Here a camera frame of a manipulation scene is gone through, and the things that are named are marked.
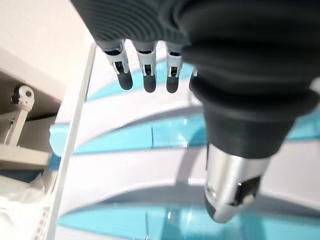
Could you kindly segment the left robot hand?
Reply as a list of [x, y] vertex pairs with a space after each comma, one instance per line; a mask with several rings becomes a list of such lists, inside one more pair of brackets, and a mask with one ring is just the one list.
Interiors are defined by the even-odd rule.
[[165, 41], [197, 73], [207, 135], [205, 206], [228, 222], [255, 198], [267, 162], [314, 111], [320, 75], [317, 0], [74, 0], [97, 45], [144, 51]]

